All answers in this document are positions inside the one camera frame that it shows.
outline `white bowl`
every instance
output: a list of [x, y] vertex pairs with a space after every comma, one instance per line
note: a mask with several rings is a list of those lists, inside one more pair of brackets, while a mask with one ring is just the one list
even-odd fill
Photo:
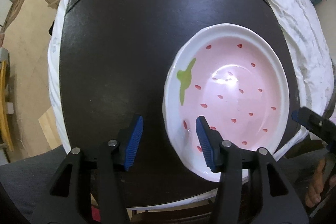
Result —
[[288, 119], [286, 75], [273, 49], [255, 32], [234, 24], [213, 25], [177, 53], [164, 86], [162, 112], [169, 141], [184, 166], [218, 182], [221, 174], [212, 173], [204, 160], [197, 117], [205, 116], [224, 140], [240, 148], [265, 147], [273, 154]]

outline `yellow object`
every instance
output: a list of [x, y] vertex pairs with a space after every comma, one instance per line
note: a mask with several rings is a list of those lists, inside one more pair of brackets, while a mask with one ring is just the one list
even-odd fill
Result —
[[7, 105], [5, 101], [6, 67], [7, 62], [4, 60], [1, 62], [0, 69], [0, 130], [3, 142], [7, 144], [10, 151], [13, 151], [14, 147], [8, 128]]

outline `wooden board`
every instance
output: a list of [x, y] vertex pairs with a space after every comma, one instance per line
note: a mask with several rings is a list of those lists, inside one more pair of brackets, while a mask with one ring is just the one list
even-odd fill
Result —
[[15, 0], [7, 14], [7, 18], [5, 20], [4, 25], [1, 27], [1, 31], [0, 31], [0, 44], [2, 47], [2, 40], [4, 37], [4, 32], [5, 30], [9, 27], [9, 25], [14, 21], [14, 19], [17, 17], [17, 15], [19, 14], [19, 11], [21, 10], [21, 7], [23, 5], [25, 0]]
[[51, 149], [62, 145], [57, 132], [55, 114], [52, 107], [39, 118], [39, 123]]

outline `strawberry-patterned plate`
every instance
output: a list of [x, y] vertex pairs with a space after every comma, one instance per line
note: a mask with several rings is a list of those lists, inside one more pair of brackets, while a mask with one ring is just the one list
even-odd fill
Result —
[[289, 92], [281, 62], [269, 44], [234, 24], [196, 33], [177, 53], [164, 87], [163, 116], [169, 140], [183, 164], [209, 181], [196, 118], [240, 148], [272, 154], [286, 128]]

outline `white plate rim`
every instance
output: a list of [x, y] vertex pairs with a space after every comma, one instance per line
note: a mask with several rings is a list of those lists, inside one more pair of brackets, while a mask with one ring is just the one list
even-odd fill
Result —
[[[279, 80], [279, 88], [280, 88], [280, 94], [281, 94], [281, 108], [283, 109], [281, 115], [280, 115], [280, 119], [279, 119], [279, 125], [277, 127], [277, 134], [276, 134], [276, 139], [272, 140], [271, 146], [268, 147], [268, 150], [271, 154], [273, 154], [276, 150], [276, 148], [278, 147], [284, 131], [286, 129], [286, 125], [287, 125], [287, 120], [288, 120], [288, 114], [289, 114], [289, 90], [288, 90], [288, 83], [287, 83], [287, 78], [285, 75], [285, 71], [283, 69], [283, 66], [278, 58], [278, 56], [275, 54], [275, 52], [273, 51], [273, 49], [271, 48], [271, 46], [262, 38], [260, 37], [258, 34], [256, 34], [255, 32], [253, 32], [252, 30], [240, 26], [240, 25], [236, 25], [236, 24], [231, 24], [231, 23], [222, 23], [222, 24], [217, 24], [217, 25], [212, 25], [206, 28], [201, 29], [200, 31], [198, 31], [193, 37], [191, 37], [188, 42], [186, 42], [181, 49], [177, 52], [174, 61], [168, 71], [167, 74], [167, 78], [165, 81], [165, 85], [164, 85], [164, 96], [163, 96], [163, 103], [162, 103], [162, 113], [163, 113], [163, 118], [164, 118], [164, 122], [165, 122], [165, 129], [168, 135], [168, 139], [171, 143], [171, 145], [173, 146], [173, 148], [175, 149], [177, 155], [179, 156], [180, 160], [182, 161], [182, 163], [184, 164], [185, 167], [187, 167], [190, 171], [192, 171], [193, 173], [197, 174], [198, 176], [209, 180], [209, 181], [214, 181], [214, 182], [218, 182], [219, 178], [220, 178], [220, 173], [204, 173], [202, 171], [200, 171], [199, 169], [195, 168], [193, 165], [190, 164], [189, 161], [187, 161], [185, 158], [182, 158], [179, 154], [179, 152], [177, 151], [177, 145], [172, 142], [171, 138], [170, 138], [170, 134], [169, 132], [172, 132], [174, 129], [172, 128], [172, 123], [168, 120], [167, 118], [167, 112], [166, 109], [169, 107], [169, 90], [170, 90], [170, 83], [172, 80], [172, 77], [176, 76], [175, 73], [175, 68], [176, 66], [179, 64], [179, 60], [181, 55], [185, 52], [186, 48], [189, 47], [189, 45], [195, 41], [196, 39], [201, 39], [202, 37], [206, 37], [209, 33], [212, 32], [218, 32], [218, 33], [222, 33], [225, 34], [225, 32], [227, 32], [228, 28], [233, 28], [236, 29], [237, 31], [237, 36], [241, 38], [242, 33], [247, 35], [250, 38], [253, 38], [254, 40], [254, 45], [258, 47], [259, 50], [261, 50], [261, 52], [266, 55], [266, 57], [268, 58], [269, 62], [273, 65], [274, 71], [276, 73], [276, 76]], [[199, 47], [194, 50], [193, 52], [193, 56], [196, 54], [196, 52], [204, 45], [207, 45], [209, 43], [209, 40], [204, 39], [204, 43], [199, 43]], [[248, 173], [247, 170], [243, 170], [243, 180], [246, 180]]]

